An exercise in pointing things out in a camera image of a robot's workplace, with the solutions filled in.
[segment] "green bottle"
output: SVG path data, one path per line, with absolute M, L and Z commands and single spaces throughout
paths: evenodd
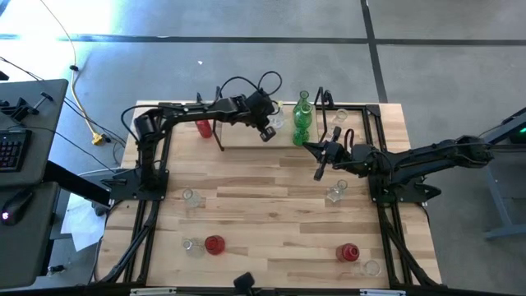
M 309 98 L 308 91 L 302 90 L 302 91 L 299 92 L 299 101 L 296 103 L 296 106 L 294 106 L 293 114 L 295 114 L 296 111 L 298 111 L 298 109 L 302 105 L 304 105 L 304 104 L 311 104 L 311 103 L 309 103 L 309 101 L 307 101 L 308 98 Z
M 309 141 L 309 131 L 306 128 L 296 127 L 293 134 L 293 143 L 296 146 L 301 146 L 303 143 Z
M 308 129 L 312 123 L 312 105 L 303 104 L 294 113 L 294 124 L 296 127 Z

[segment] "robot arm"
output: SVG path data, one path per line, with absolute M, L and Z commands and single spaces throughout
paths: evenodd
M 425 175 L 454 166 L 481 168 L 493 159 L 491 145 L 475 136 L 444 140 L 400 153 L 382 152 L 374 146 L 357 144 L 349 153 L 336 142 L 340 133 L 341 128 L 336 127 L 331 141 L 303 145 L 320 164 L 314 179 L 319 181 L 325 166 L 330 164 L 333 169 L 343 169 L 360 178 L 368 176 L 380 183 L 385 201 L 400 200 L 403 194 L 410 196 L 405 201 L 427 201 L 439 195 L 440 189 L 422 184 Z
M 272 101 L 262 89 L 255 91 L 248 98 L 239 95 L 218 99 L 212 104 L 197 102 L 195 104 L 160 104 L 134 120 L 138 134 L 138 164 L 141 167 L 141 185 L 144 188 L 155 188 L 159 176 L 154 167 L 155 147 L 166 133 L 178 123 L 196 120 L 214 119 L 222 123 L 244 123 L 260 132 L 261 140 L 268 141 L 275 135 L 272 127 L 267 127 L 267 118 L 274 112 Z

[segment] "red plastic cup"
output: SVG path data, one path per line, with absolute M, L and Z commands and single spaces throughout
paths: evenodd
M 356 261 L 360 257 L 360 250 L 353 243 L 345 243 L 336 248 L 336 257 L 341 262 Z
M 210 127 L 208 120 L 197 120 L 196 125 L 202 137 L 209 138 L 212 136 L 212 127 Z
M 212 235 L 205 240 L 206 251 L 211 255 L 219 255 L 224 251 L 224 239 L 219 235 Z

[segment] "concrete floor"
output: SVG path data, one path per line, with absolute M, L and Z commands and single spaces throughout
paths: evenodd
M 46 3 L 70 33 L 77 34 L 366 37 L 359 0 Z M 526 2 L 520 0 L 368 3 L 377 38 L 526 39 Z M 83 13 L 73 16 L 72 12 Z M 0 34 L 24 36 L 0 40 L 0 56 L 45 78 L 69 78 L 70 45 L 50 40 L 62 32 L 39 2 L 12 1 L 0 16 Z M 126 133 L 117 116 L 139 99 L 192 99 L 197 91 L 211 98 L 215 86 L 229 77 L 256 80 L 267 70 L 284 77 L 278 99 L 294 99 L 301 89 L 314 92 L 324 86 L 338 101 L 378 102 L 366 44 L 76 42 L 75 46 L 82 69 L 78 95 L 92 118 L 122 136 Z M 379 45 L 387 99 L 403 105 L 412 146 L 477 135 L 525 107 L 524 50 L 524 46 Z M 1 67 L 13 81 L 29 78 Z M 225 94 L 246 90 L 243 83 L 232 84 Z M 78 128 L 67 128 L 72 123 Z M 87 127 L 71 110 L 63 110 L 58 130 L 114 165 L 112 147 L 92 146 Z M 65 141 L 56 140 L 51 160 L 74 173 L 100 169 L 81 152 L 62 153 L 71 149 Z M 483 171 L 451 169 L 433 174 L 427 183 L 443 190 L 430 202 L 429 214 L 444 283 L 526 294 L 526 235 L 491 242 L 483 237 L 484 231 L 500 226 Z M 71 241 L 60 242 L 53 250 L 53 263 L 67 263 L 68 271 L 39 278 L 34 287 L 85 284 L 95 248 L 72 250 Z

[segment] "keyboard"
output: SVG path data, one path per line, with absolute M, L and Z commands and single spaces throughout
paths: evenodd
M 0 173 L 21 170 L 30 138 L 30 130 L 0 131 Z

